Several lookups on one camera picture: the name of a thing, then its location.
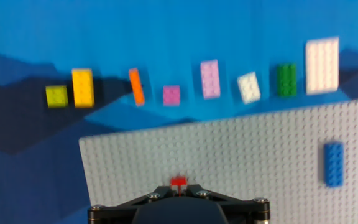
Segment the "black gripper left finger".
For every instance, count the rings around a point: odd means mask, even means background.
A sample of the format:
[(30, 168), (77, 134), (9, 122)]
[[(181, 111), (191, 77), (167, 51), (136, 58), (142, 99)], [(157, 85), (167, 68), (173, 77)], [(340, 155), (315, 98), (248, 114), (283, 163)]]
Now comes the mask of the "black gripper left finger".
[(160, 186), (151, 193), (117, 206), (92, 205), (88, 209), (88, 224), (113, 223), (117, 220), (133, 219), (141, 206), (178, 195), (177, 189), (172, 190), (169, 186)]

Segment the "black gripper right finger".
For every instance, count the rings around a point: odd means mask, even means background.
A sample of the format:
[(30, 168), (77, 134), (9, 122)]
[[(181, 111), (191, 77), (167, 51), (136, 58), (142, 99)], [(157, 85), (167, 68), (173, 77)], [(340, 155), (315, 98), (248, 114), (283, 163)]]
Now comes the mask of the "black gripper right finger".
[(198, 184), (183, 186), (181, 195), (213, 202), (228, 223), (270, 224), (270, 201), (263, 197), (241, 200), (204, 189)]

